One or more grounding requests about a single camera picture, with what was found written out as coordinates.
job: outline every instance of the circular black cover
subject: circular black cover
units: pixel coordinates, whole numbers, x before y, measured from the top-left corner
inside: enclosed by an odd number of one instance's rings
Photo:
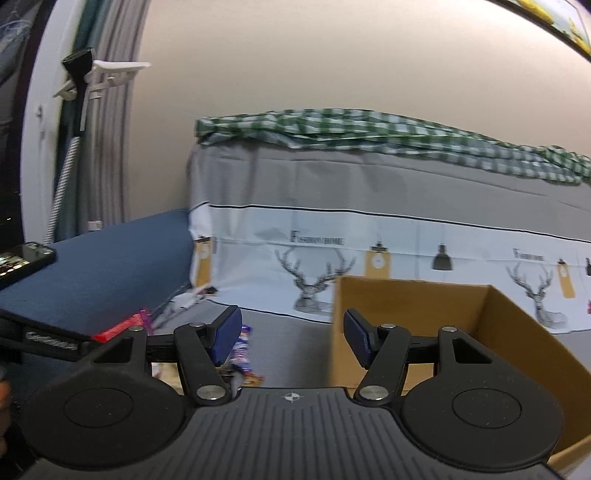
[[[452,371],[418,384],[402,402],[402,420],[426,451],[480,471],[522,468],[550,455],[562,414],[546,390],[510,370]]]
[[[22,429],[41,456],[94,469],[126,465],[160,450],[184,420],[182,398],[149,375],[88,369],[38,392]]]

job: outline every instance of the human hand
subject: human hand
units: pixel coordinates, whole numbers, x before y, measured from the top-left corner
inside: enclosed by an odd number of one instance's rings
[[[0,383],[0,458],[6,453],[7,445],[4,434],[10,425],[10,385]]]

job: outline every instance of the red wrapper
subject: red wrapper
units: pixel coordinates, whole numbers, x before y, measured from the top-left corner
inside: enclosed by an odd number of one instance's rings
[[[152,335],[152,323],[150,321],[150,314],[146,309],[141,309],[138,313],[133,314],[128,319],[123,320],[123,322],[118,323],[114,327],[111,327],[104,332],[100,332],[96,335],[93,335],[93,339],[100,343],[106,343],[111,340],[114,336],[119,335],[123,330],[133,327],[135,325],[141,325],[148,330],[148,334]]]

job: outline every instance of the silver bolt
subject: silver bolt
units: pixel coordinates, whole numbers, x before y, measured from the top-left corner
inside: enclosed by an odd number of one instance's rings
[[[388,390],[380,385],[367,385],[359,390],[359,395],[365,400],[378,401],[388,396]]]
[[[226,390],[219,385],[204,385],[197,389],[197,396],[202,400],[219,400],[226,394]]]

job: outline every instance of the gingham fabric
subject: gingham fabric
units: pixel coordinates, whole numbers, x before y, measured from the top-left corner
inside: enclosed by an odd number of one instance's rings
[[[591,160],[556,145],[529,147],[446,125],[369,110],[303,109],[204,117],[203,145],[254,138],[288,148],[362,150],[440,160],[518,177],[589,183]]]

